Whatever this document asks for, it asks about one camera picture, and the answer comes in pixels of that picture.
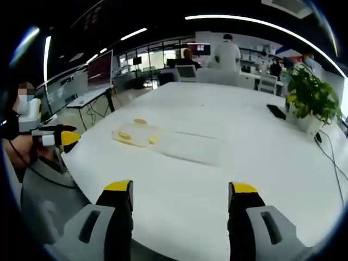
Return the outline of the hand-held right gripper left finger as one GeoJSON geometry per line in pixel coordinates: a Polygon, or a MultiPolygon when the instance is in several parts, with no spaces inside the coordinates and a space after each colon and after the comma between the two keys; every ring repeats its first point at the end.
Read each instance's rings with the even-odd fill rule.
{"type": "Polygon", "coordinates": [[[54,260],[130,260],[133,181],[107,185],[64,226],[64,234],[45,249],[54,260]]]}

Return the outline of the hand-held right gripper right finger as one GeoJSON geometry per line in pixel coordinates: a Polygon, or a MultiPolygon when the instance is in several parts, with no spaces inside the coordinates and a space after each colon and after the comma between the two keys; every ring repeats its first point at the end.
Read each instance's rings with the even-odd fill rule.
{"type": "Polygon", "coordinates": [[[267,206],[253,186],[228,185],[230,260],[306,260],[311,247],[276,207],[267,206]]]}

